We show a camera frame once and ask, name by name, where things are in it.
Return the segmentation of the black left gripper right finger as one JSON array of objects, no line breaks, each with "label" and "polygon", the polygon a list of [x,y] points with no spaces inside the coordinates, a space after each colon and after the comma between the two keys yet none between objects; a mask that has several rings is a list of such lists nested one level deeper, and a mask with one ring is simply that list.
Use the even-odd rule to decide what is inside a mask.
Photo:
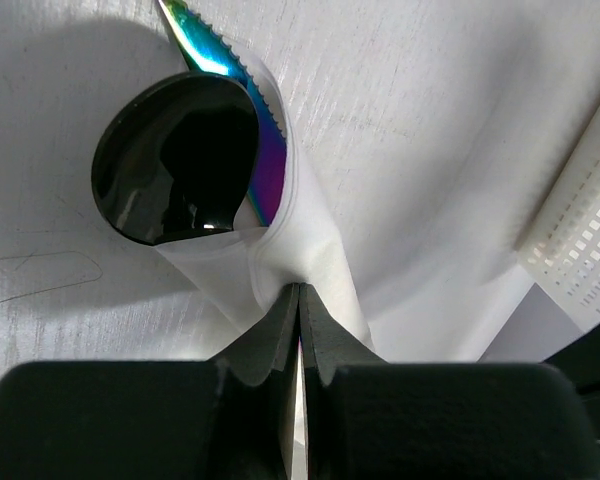
[{"label": "black left gripper right finger", "polygon": [[299,288],[312,479],[600,479],[576,390],[538,363],[392,364]]}]

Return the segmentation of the black metal spoon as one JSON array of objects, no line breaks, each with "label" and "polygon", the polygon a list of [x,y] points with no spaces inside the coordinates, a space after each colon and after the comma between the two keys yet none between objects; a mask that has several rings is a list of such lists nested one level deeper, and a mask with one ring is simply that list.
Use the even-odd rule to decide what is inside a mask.
[{"label": "black metal spoon", "polygon": [[97,209],[121,235],[148,246],[230,232],[259,133],[239,82],[193,72],[165,78],[104,131],[91,169]]}]

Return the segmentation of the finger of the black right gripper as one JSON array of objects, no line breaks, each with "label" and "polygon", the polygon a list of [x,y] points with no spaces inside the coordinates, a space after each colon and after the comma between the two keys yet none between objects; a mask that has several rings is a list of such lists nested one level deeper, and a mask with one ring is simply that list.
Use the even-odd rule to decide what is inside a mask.
[{"label": "finger of the black right gripper", "polygon": [[600,324],[544,362],[573,383],[600,441]]}]

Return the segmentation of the iridescent rainbow steak knife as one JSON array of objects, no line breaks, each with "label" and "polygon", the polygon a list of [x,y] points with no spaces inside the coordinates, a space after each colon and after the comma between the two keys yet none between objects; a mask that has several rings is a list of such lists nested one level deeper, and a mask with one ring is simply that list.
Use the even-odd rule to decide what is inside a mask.
[{"label": "iridescent rainbow steak knife", "polygon": [[259,153],[248,198],[260,223],[270,225],[281,203],[287,157],[283,116],[271,108],[265,92],[274,90],[276,81],[257,55],[217,33],[186,2],[160,1],[158,6],[189,69],[228,77],[246,88],[259,122]]}]

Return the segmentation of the white paper napkin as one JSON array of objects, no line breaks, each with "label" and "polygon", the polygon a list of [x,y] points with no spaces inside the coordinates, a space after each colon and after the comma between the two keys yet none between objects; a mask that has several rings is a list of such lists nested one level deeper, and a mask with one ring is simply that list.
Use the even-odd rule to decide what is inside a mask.
[{"label": "white paper napkin", "polygon": [[328,313],[371,347],[340,231],[297,140],[278,83],[255,53],[235,40],[229,44],[286,130],[281,203],[269,227],[170,242],[155,249],[240,333],[266,314],[285,285],[309,283]]}]

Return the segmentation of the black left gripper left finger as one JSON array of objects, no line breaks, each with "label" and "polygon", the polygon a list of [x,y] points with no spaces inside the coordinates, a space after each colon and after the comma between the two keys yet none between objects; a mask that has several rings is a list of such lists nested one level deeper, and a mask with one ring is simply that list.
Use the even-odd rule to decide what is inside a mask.
[{"label": "black left gripper left finger", "polygon": [[299,287],[204,361],[36,361],[0,380],[0,479],[286,479]]}]

